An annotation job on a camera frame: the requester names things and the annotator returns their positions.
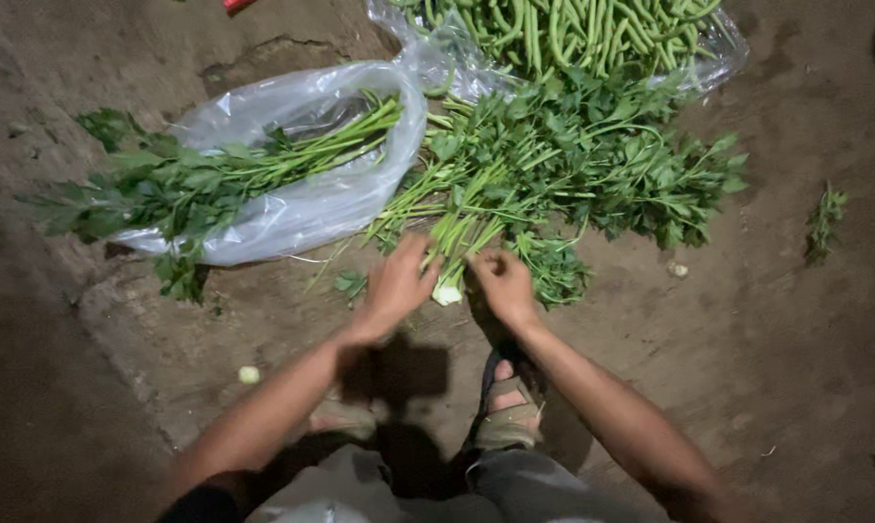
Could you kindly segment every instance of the hand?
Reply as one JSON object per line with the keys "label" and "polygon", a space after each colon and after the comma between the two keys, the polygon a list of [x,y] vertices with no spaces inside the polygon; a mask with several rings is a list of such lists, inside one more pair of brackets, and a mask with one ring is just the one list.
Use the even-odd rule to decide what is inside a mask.
{"label": "hand", "polygon": [[507,250],[486,249],[469,259],[492,313],[513,331],[541,324],[534,309],[531,271]]}
{"label": "hand", "polygon": [[444,258],[435,258],[422,274],[429,245],[427,234],[405,234],[396,250],[370,271],[366,301],[348,328],[359,341],[384,336],[431,296]]}

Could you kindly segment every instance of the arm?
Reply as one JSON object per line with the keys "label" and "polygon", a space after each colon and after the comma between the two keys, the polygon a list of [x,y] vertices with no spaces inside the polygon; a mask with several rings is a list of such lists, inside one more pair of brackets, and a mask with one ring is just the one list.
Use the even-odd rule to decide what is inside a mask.
{"label": "arm", "polygon": [[409,235],[370,273],[367,298],[346,326],[282,369],[263,387],[219,417],[173,470],[178,497],[213,479],[230,492],[227,474],[257,472],[281,450],[286,434],[311,414],[341,371],[397,326],[431,294],[441,259],[422,275],[427,236]]}
{"label": "arm", "polygon": [[618,465],[684,521],[751,521],[711,464],[656,406],[552,334],[535,312],[529,269],[512,253],[470,261],[492,312],[571,402]]}

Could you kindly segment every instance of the leafy green vegetable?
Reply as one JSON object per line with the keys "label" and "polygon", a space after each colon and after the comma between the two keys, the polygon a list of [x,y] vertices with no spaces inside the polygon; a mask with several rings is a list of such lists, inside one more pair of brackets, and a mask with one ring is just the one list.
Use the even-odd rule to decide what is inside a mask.
{"label": "leafy green vegetable", "polygon": [[127,138],[142,138],[146,131],[134,120],[130,113],[102,108],[91,113],[82,113],[76,117],[76,123],[86,129],[95,139],[102,143],[106,153],[114,153],[124,149]]}
{"label": "leafy green vegetable", "polygon": [[826,182],[826,191],[806,221],[810,227],[806,236],[806,265],[822,265],[826,262],[832,252],[828,243],[835,238],[835,226],[844,217],[842,207],[846,203],[848,196],[841,191],[833,191],[831,182]]}
{"label": "leafy green vegetable", "polygon": [[[156,228],[171,249],[156,256],[160,292],[201,303],[204,241],[231,225],[251,198],[332,169],[371,151],[402,111],[395,98],[367,93],[371,109],[336,131],[294,140],[282,129],[261,147],[227,143],[203,156],[175,137],[144,132],[127,113],[103,109],[79,117],[109,151],[111,171],[87,184],[56,184],[50,196],[19,196],[36,208],[48,234],[74,232],[85,242],[128,229]],[[130,138],[133,150],[121,143]]]}
{"label": "leafy green vegetable", "polygon": [[[433,255],[447,261],[435,297],[444,300],[452,294],[444,290],[462,289],[466,256],[501,234],[548,307],[583,297],[589,270],[572,246],[587,226],[608,238],[632,230],[661,248],[700,246],[722,196],[746,187],[746,155],[727,155],[733,134],[702,143],[676,131],[675,88],[570,70],[508,103],[445,100],[448,114],[429,115],[431,156],[367,239],[387,249],[411,224],[437,219]],[[575,237],[548,233],[558,216]]]}
{"label": "leafy green vegetable", "polygon": [[344,292],[353,304],[357,295],[367,286],[367,277],[357,271],[341,271],[334,280],[334,288]]}

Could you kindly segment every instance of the plastic bag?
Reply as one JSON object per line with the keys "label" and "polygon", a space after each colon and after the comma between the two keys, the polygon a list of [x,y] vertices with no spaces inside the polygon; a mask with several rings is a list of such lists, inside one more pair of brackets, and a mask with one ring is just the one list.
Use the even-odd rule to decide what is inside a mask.
{"label": "plastic bag", "polygon": [[[747,64],[750,47],[738,31],[738,26],[721,7],[702,18],[708,28],[700,31],[699,43],[716,55],[715,60],[697,55],[692,67],[682,69],[684,77],[679,85],[681,90],[698,89],[708,92],[734,77]],[[660,82],[664,77],[652,77]]]}
{"label": "plastic bag", "polygon": [[[234,225],[205,241],[202,261],[236,265],[294,254],[357,232],[373,220],[415,163],[424,136],[427,103],[409,70],[414,61],[409,54],[403,63],[362,62],[290,73],[234,89],[184,115],[170,133],[206,153],[223,143],[258,142],[266,137],[265,127],[281,126],[295,137],[329,132],[365,109],[361,88],[398,93],[403,106],[379,150],[250,200]],[[111,240],[152,253],[170,248],[155,228],[121,232]]]}
{"label": "plastic bag", "polygon": [[[456,14],[456,10],[453,13],[453,17],[450,16],[450,13],[448,14],[448,18],[454,18],[451,24],[460,24],[459,30],[463,32],[462,37],[466,38],[469,42],[469,47],[475,50],[472,54],[467,54],[464,58],[465,62],[472,63],[475,68],[482,67],[486,71],[498,70],[498,66],[487,60],[482,51],[478,49],[476,43],[469,38],[469,31],[460,15]],[[426,41],[430,37],[430,35],[422,34],[408,23],[402,9],[390,4],[388,0],[367,0],[367,14],[371,20],[395,34],[405,48],[411,48],[416,45],[416,42]],[[713,18],[718,19],[721,27]],[[684,75],[680,84],[681,90],[699,89],[702,92],[707,92],[715,89],[741,71],[745,64],[747,64],[747,55],[750,50],[747,41],[721,7],[717,7],[703,21],[708,26],[708,29],[701,31],[700,43],[714,53],[717,58],[710,60],[703,56],[698,56],[694,66],[681,68]],[[416,22],[420,26],[422,22],[421,17],[416,18]],[[446,24],[447,22],[445,21],[442,27],[435,32],[440,31],[443,25]],[[652,80],[653,82],[660,82],[664,78],[666,76],[655,76],[652,77]],[[463,96],[456,91],[452,92],[458,94],[458,96]]]}
{"label": "plastic bag", "polygon": [[[402,50],[393,62],[418,74],[423,89],[436,89],[453,72],[451,94],[477,101],[491,92],[514,94],[514,87],[523,82],[486,58],[470,39],[467,25],[457,9],[448,12],[440,27],[430,34],[420,34],[408,25],[400,10],[385,9],[380,4],[388,6],[384,0],[367,0],[368,14],[396,34]],[[399,21],[404,25],[392,25]]]}

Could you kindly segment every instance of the forearm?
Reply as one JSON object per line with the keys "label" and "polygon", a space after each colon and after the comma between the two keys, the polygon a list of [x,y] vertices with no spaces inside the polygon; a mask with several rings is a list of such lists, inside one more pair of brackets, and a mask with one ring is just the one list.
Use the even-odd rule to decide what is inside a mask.
{"label": "forearm", "polygon": [[516,336],[609,455],[659,501],[727,496],[711,464],[653,403],[540,324],[517,328]]}
{"label": "forearm", "polygon": [[173,493],[181,495],[222,472],[263,469],[324,398],[339,369],[356,357],[358,345],[356,336],[342,330],[224,413],[177,459]]}

